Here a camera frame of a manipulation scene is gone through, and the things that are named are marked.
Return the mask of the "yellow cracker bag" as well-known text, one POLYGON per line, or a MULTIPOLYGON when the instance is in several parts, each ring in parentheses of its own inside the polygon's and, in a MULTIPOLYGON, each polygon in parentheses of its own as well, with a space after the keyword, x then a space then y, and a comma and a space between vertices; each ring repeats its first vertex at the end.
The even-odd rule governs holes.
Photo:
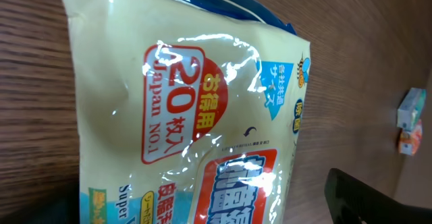
POLYGON ((254 0, 62 0, 81 223, 281 223, 310 43, 254 0))

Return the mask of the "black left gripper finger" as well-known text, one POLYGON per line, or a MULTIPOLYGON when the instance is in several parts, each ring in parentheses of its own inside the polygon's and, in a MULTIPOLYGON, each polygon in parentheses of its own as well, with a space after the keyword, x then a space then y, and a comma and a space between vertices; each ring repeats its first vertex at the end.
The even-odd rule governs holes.
POLYGON ((325 199, 334 224, 431 224, 431 210, 395 201, 340 169, 329 170, 325 199))

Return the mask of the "teal tissue pack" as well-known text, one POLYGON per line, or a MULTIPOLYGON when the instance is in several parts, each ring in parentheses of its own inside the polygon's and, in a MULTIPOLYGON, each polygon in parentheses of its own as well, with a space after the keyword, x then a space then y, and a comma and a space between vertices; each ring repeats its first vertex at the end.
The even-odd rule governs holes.
POLYGON ((427 91, 422 88, 411 88, 400 104, 397 113, 397 126, 406 131, 412 131, 420 119, 427 97, 427 91))

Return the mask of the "orange tissue pack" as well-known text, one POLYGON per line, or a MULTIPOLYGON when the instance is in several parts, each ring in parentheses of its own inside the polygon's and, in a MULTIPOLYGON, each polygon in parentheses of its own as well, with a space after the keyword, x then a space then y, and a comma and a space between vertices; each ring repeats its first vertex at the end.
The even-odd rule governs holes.
POLYGON ((399 153, 413 156, 416 154, 423 138, 422 121, 418 120, 411 131, 402 129, 400 132, 398 150, 399 153))

